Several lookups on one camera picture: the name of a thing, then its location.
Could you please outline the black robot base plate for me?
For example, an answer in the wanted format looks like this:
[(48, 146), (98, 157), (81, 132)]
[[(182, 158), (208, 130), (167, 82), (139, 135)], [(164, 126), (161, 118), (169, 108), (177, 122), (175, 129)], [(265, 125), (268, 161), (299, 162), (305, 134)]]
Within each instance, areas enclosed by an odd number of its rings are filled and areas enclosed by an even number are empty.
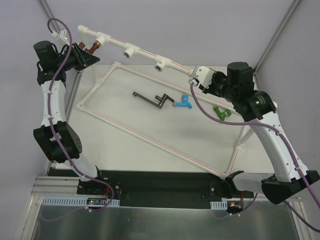
[(96, 181), (79, 182), (77, 194), (114, 197), (122, 207), (176, 209), (209, 209), (222, 199), (254, 197), (211, 173), (102, 170), (99, 176), (111, 189)]

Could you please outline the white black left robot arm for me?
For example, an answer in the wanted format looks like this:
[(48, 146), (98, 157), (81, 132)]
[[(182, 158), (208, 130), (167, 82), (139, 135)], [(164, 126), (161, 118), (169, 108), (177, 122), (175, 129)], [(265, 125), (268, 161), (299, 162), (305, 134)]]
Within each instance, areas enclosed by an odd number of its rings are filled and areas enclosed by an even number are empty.
[(80, 178), (79, 186), (102, 194), (106, 183), (99, 169), (83, 156), (80, 137), (68, 124), (65, 111), (66, 72), (82, 71), (100, 59), (89, 54), (82, 42), (66, 44), (58, 51), (55, 44), (43, 40), (33, 48), (39, 58), (37, 82), (44, 100), (41, 125), (34, 129), (33, 136), (49, 161), (70, 166)]

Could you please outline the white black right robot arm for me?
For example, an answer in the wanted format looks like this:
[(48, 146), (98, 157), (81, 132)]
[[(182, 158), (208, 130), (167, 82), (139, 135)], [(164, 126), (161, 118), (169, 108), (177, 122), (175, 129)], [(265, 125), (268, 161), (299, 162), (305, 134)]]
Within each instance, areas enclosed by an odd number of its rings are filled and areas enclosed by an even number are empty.
[(255, 89), (253, 76), (254, 71), (246, 62), (228, 64), (226, 74), (197, 65), (191, 74), (191, 86), (232, 103), (243, 118), (241, 125), (250, 126), (257, 135), (274, 170), (232, 173), (225, 178), (226, 194), (234, 198), (242, 191), (262, 193), (275, 205), (303, 189), (315, 197), (311, 185), (319, 181), (319, 173), (300, 160), (284, 133), (274, 102), (266, 92)]

